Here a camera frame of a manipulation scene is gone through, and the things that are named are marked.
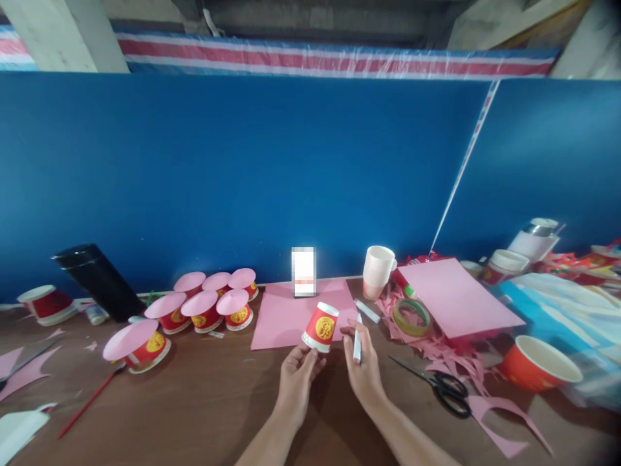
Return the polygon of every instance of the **roll of tape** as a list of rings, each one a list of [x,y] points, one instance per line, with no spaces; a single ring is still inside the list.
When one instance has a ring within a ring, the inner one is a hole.
[[[407,309],[418,314],[422,319],[423,325],[419,327],[407,322],[402,314],[403,309]],[[393,320],[395,321],[397,327],[403,331],[403,333],[411,337],[424,337],[433,325],[431,314],[427,308],[422,303],[409,298],[404,298],[396,302],[395,307],[393,308]]]

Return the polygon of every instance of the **phone screen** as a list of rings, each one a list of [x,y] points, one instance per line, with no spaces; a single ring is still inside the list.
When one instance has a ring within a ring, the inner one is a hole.
[[[314,247],[291,248],[293,296],[317,296],[316,253]]]

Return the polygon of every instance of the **black thermos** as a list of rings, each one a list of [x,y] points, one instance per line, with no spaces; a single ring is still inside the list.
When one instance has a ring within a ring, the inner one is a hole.
[[[146,306],[95,244],[75,246],[52,256],[78,285],[117,322]]]

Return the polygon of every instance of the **blue wall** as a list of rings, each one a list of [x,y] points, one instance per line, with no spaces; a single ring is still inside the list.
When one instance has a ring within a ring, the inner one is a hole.
[[[621,82],[503,81],[435,249],[478,260],[533,217],[567,223],[556,251],[621,236]]]
[[[427,252],[488,83],[0,76],[0,299],[93,241],[138,292],[249,266],[360,274],[366,247]]]

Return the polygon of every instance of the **white pillar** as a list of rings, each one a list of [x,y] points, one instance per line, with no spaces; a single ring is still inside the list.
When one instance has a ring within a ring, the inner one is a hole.
[[[0,0],[41,71],[128,73],[102,0]]]
[[[621,80],[621,24],[615,0],[591,4],[550,77]]]

